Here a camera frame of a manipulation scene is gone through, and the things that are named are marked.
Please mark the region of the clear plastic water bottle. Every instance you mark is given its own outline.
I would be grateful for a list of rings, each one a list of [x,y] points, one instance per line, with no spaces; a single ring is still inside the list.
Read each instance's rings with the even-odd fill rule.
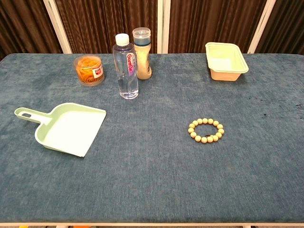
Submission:
[[[120,96],[124,99],[134,99],[139,91],[134,45],[130,43],[129,35],[125,33],[117,34],[115,41],[112,50]]]

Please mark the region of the seasoning shaker with clear cap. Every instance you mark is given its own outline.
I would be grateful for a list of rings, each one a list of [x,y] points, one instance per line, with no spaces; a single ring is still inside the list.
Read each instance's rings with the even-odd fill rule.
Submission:
[[[146,27],[139,27],[133,30],[133,42],[137,56],[137,77],[140,80],[149,79],[152,70],[149,62],[151,49],[151,31]]]

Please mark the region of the blue table cloth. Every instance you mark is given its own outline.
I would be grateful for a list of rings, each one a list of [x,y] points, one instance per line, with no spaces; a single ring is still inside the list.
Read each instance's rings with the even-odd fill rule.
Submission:
[[[235,82],[204,54],[151,55],[136,99],[79,84],[76,55],[0,61],[0,223],[304,222],[304,56],[245,55]],[[106,118],[84,158],[49,150],[14,115],[73,102]]]

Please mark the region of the clear tub of rubber bands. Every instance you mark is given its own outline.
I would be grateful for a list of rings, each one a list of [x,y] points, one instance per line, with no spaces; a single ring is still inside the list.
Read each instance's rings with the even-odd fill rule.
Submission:
[[[84,86],[96,86],[105,79],[103,64],[96,55],[83,55],[74,60],[79,82]]]

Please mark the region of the pale green plastic dustpan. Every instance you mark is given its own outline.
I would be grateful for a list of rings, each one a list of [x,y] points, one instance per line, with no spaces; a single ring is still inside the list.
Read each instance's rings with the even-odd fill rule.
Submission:
[[[105,110],[76,103],[59,104],[49,113],[20,107],[14,114],[39,124],[38,143],[78,157],[85,157],[106,117]]]

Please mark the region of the pale green rectangular plastic container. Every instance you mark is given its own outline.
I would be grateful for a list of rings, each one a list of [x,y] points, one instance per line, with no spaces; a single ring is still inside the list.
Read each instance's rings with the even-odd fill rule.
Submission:
[[[240,51],[232,43],[208,42],[205,45],[211,78],[218,81],[236,81],[249,68]]]

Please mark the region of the brown pleated curtain panel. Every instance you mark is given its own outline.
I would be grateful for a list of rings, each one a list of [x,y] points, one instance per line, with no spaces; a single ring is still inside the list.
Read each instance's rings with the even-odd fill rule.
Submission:
[[[146,27],[157,53],[157,0],[55,0],[73,53],[111,53],[115,36]]]
[[[43,0],[0,0],[0,60],[12,53],[63,53]]]
[[[171,0],[169,53],[204,53],[208,42],[247,53],[267,0]]]
[[[276,0],[255,52],[304,55],[304,0]]]

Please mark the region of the white screen frame post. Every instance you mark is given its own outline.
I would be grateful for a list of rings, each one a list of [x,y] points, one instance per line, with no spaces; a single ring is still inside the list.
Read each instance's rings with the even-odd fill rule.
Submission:
[[[51,20],[52,26],[56,33],[57,39],[60,43],[61,49],[64,54],[72,54],[72,49],[67,38],[67,34],[61,20],[59,11],[55,0],[43,0],[44,5],[47,9],[47,13]]]
[[[157,0],[157,53],[168,54],[171,0]]]
[[[247,53],[248,54],[254,54],[256,51],[256,48],[260,42],[260,39],[263,35],[263,32],[265,30],[265,27],[267,25],[267,22],[269,20],[269,17],[271,15],[271,12],[273,10],[273,7],[276,3],[276,0],[267,0],[266,4],[264,6],[262,15],[260,17],[259,23],[257,25],[257,28],[255,30],[254,36],[251,40],[250,46],[248,48]]]

